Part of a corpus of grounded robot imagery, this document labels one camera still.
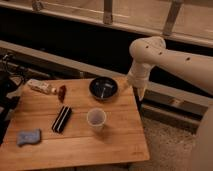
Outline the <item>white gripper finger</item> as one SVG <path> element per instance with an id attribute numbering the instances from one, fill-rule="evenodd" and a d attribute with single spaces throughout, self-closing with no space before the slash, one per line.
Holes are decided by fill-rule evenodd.
<path id="1" fill-rule="evenodd" d="M 146 92 L 146 87 L 137 89 L 137 93 L 138 93 L 138 97 L 140 101 L 143 100 L 145 92 Z"/>

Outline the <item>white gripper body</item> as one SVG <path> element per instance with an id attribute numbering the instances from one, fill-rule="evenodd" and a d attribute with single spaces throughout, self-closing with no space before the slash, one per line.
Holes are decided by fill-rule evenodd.
<path id="1" fill-rule="evenodd" d="M 127 82 L 135 88 L 145 88 L 152 69 L 153 65 L 133 61 L 127 74 Z"/>

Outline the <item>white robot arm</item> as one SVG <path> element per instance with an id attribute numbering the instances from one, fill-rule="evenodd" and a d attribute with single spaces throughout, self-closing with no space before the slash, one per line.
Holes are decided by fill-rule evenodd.
<path id="1" fill-rule="evenodd" d="M 129 53 L 133 58 L 128 83 L 144 91 L 152 68 L 157 66 L 213 96 L 213 57 L 168 50 L 160 36 L 134 40 Z M 188 171 L 213 171 L 213 103 L 197 130 Z"/>

